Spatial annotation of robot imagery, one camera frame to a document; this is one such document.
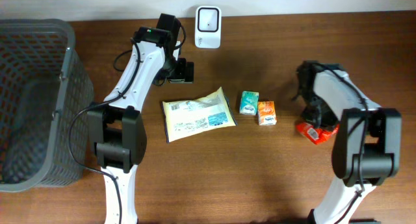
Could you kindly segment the red snack bag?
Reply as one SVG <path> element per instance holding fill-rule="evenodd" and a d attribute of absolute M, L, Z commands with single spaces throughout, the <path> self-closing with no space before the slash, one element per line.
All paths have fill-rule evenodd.
<path fill-rule="evenodd" d="M 339 125 L 333 130 L 315 129 L 311 124 L 306 122 L 301 122 L 296 125 L 296 130 L 315 145 L 327 142 L 333 135 L 337 134 L 338 129 Z"/>

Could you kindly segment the orange tissue pack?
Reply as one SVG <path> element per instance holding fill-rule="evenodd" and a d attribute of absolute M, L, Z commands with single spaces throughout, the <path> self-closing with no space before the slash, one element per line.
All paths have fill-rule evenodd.
<path fill-rule="evenodd" d="M 257 106 L 258 124 L 260 126 L 275 125 L 276 111 L 273 101 L 260 101 Z"/>

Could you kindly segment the yellow wet wipes pack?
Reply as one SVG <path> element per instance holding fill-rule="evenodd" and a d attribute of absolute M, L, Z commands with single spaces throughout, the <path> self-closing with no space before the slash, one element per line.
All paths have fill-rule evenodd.
<path fill-rule="evenodd" d="M 162 102 L 168 143 L 237 125 L 222 88 L 199 99 Z"/>

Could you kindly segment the green tissue pack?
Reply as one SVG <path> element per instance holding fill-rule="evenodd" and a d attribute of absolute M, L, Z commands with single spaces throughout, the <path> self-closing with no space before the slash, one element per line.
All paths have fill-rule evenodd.
<path fill-rule="evenodd" d="M 239 113 L 255 116 L 257 114 L 258 100 L 258 92 L 243 91 L 240 100 Z"/>

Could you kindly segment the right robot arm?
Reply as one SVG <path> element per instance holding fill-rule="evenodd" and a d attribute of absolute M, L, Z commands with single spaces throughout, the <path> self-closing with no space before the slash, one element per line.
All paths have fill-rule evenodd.
<path fill-rule="evenodd" d="M 400 166 L 402 116 L 371 101 L 340 64 L 304 61 L 297 70 L 302 119 L 313 128 L 336 130 L 331 153 L 335 174 L 308 223 L 349 223 L 360 203 L 394 177 Z"/>

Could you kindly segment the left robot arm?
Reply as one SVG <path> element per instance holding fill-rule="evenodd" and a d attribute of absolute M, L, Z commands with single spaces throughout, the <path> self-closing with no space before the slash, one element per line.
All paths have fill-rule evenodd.
<path fill-rule="evenodd" d="M 147 136 L 142 108 L 151 86 L 192 83 L 194 64 L 180 56 L 185 34 L 173 15 L 161 14 L 155 27 L 141 27 L 117 85 L 87 112 L 88 136 L 105 179 L 106 223 L 137 223 L 135 177 Z"/>

